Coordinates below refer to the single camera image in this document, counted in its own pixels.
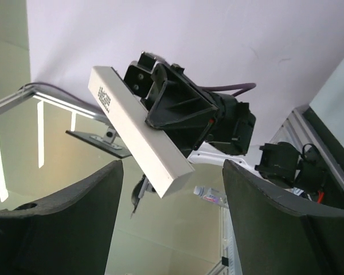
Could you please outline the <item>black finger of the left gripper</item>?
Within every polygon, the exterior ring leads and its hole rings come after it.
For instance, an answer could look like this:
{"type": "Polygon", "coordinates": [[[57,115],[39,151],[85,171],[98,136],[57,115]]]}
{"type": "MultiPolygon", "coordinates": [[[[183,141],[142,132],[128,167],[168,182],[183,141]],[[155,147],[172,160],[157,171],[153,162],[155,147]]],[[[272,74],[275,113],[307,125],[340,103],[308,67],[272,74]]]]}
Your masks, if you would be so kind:
{"type": "Polygon", "coordinates": [[[133,94],[141,98],[148,95],[153,84],[151,75],[156,61],[155,55],[142,52],[139,60],[130,63],[124,76],[124,82],[133,94]]]}

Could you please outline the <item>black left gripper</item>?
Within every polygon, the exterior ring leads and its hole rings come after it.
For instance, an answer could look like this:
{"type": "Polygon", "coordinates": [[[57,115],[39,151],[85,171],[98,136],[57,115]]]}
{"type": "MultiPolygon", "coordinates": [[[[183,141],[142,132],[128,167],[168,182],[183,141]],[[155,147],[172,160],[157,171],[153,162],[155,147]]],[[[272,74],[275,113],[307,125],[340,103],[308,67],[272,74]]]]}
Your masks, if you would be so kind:
{"type": "Polygon", "coordinates": [[[249,103],[209,92],[214,103],[182,73],[162,63],[156,65],[151,79],[144,99],[145,122],[164,131],[181,152],[197,150],[205,140],[227,155],[247,154],[256,122],[249,103]]]}

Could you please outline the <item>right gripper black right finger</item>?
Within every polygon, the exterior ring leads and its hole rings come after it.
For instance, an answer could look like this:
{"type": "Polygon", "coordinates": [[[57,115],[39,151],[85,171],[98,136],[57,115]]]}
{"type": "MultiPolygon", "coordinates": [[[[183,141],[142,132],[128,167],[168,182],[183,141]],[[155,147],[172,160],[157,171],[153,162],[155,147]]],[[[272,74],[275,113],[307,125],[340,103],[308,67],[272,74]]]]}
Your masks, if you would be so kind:
{"type": "Polygon", "coordinates": [[[344,210],[292,194],[226,160],[225,193],[244,274],[344,274],[344,210]]]}

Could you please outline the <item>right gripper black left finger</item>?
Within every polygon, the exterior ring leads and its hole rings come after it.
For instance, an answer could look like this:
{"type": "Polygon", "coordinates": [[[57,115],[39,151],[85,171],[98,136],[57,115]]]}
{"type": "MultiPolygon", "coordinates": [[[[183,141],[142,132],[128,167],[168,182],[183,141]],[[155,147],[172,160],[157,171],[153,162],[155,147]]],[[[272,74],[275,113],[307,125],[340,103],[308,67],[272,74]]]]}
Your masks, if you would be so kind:
{"type": "Polygon", "coordinates": [[[0,274],[104,274],[123,175],[117,160],[39,200],[0,210],[0,274]]]}

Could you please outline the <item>white remote control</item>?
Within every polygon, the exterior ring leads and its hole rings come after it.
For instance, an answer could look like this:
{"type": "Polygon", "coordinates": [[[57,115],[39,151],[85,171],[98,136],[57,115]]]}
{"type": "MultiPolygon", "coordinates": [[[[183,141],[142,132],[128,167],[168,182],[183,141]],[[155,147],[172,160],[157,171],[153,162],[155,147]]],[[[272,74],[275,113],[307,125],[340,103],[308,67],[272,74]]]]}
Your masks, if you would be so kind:
{"type": "Polygon", "coordinates": [[[114,68],[94,66],[88,89],[159,197],[182,189],[193,166],[164,131],[146,124],[148,111],[114,68]]]}

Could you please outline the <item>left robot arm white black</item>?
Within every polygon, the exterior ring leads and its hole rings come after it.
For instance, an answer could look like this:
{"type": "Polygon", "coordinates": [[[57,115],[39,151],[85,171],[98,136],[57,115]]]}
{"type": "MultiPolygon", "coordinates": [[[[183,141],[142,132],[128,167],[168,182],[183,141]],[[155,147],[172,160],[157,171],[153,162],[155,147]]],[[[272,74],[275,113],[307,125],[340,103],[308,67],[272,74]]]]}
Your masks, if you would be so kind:
{"type": "MultiPolygon", "coordinates": [[[[240,156],[248,152],[256,118],[238,95],[255,87],[252,82],[201,87],[177,64],[142,53],[126,70],[124,82],[147,109],[145,123],[163,131],[184,157],[208,143],[220,152],[240,156]]],[[[298,151],[287,142],[260,147],[255,170],[281,188],[310,194],[323,191],[326,170],[319,150],[298,151]]]]}

